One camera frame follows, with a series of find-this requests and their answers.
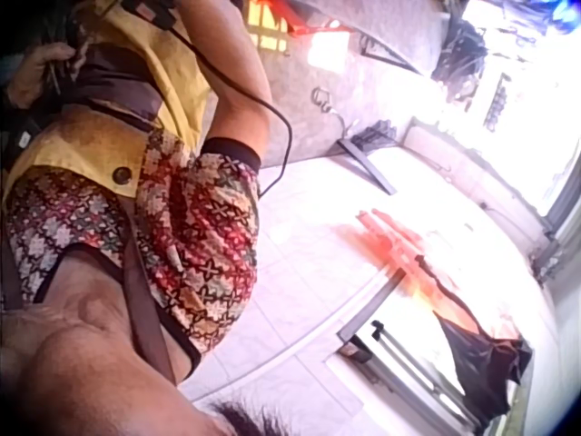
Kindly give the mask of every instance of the black wire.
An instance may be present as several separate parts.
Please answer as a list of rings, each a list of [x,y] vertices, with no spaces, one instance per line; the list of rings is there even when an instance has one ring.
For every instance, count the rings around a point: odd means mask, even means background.
[[[230,88],[238,91],[240,94],[244,95],[245,97],[250,98],[253,102],[256,102],[256,103],[260,104],[261,106],[266,107],[273,114],[278,116],[281,119],[281,121],[284,123],[284,125],[287,127],[287,130],[289,131],[289,143],[287,145],[287,150],[284,154],[284,158],[282,159],[281,173],[279,174],[279,176],[276,179],[274,179],[274,181],[271,184],[269,184],[265,189],[261,190],[261,192],[258,194],[258,197],[262,198],[264,196],[264,194],[266,194],[272,188],[272,186],[274,186],[276,183],[278,183],[281,180],[282,176],[284,175],[284,170],[287,167],[287,163],[289,162],[289,156],[291,155],[291,147],[292,147],[292,126],[291,126],[291,123],[289,123],[289,120],[287,120],[286,117],[283,114],[281,114],[281,112],[276,107],[265,102],[264,100],[260,99],[259,97],[252,95],[251,93],[246,91],[244,88],[242,88],[239,84],[234,82],[230,77],[228,77],[226,74],[224,74],[222,71],[220,71],[214,65],[212,65],[210,63],[210,61],[206,58],[206,56],[204,56],[202,53],[200,53],[200,50],[198,50],[192,43],[190,43],[187,39],[185,39],[174,28],[170,29],[170,32],[172,33],[172,35],[174,35],[176,38],[178,38],[180,41],[182,41],[182,43],[186,47],[188,47],[190,50],[192,50],[192,52],[197,56],[197,58],[199,60],[201,60],[203,62],[203,64],[206,65],[206,67],[210,71],[212,71],[215,75],[217,75],[218,78],[220,78],[220,80],[222,80]]]

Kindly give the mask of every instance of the button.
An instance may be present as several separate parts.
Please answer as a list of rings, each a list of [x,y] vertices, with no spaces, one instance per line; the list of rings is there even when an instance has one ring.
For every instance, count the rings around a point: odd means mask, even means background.
[[[117,184],[128,184],[131,180],[131,170],[126,166],[120,166],[113,171],[113,181]]]

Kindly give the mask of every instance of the white wall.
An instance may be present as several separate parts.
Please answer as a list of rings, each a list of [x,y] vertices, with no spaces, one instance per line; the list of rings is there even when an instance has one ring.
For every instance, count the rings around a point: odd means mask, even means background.
[[[404,147],[423,156],[446,181],[476,204],[485,203],[490,218],[525,256],[548,245],[545,229],[536,215],[489,171],[474,163],[460,144],[449,142],[432,126],[410,127]]]

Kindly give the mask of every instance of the yellow vest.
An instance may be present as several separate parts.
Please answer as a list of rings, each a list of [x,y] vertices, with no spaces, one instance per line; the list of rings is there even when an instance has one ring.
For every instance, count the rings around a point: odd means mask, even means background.
[[[99,15],[111,0],[96,0]],[[176,29],[186,35],[181,22]],[[147,62],[162,94],[156,123],[180,137],[188,153],[202,133],[202,116],[210,92],[194,54],[168,32],[162,32],[119,5],[98,24],[96,43],[113,43],[134,50]],[[78,173],[111,191],[135,196],[145,135],[111,116],[81,105],[69,106],[59,121],[39,134],[18,158],[7,177],[5,196],[33,165],[49,165]],[[128,167],[132,178],[120,185],[113,172]]]

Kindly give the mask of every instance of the person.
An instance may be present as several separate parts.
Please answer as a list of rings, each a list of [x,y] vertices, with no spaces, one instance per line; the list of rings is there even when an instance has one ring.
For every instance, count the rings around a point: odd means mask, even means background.
[[[176,29],[270,102],[236,7],[176,5]],[[28,114],[47,71],[73,71],[3,177],[5,407],[37,434],[289,434],[240,404],[217,405],[218,419],[176,388],[251,297],[269,114],[172,35],[107,6],[74,9],[88,48],[37,46],[3,90]],[[206,81],[218,103],[198,147]]]

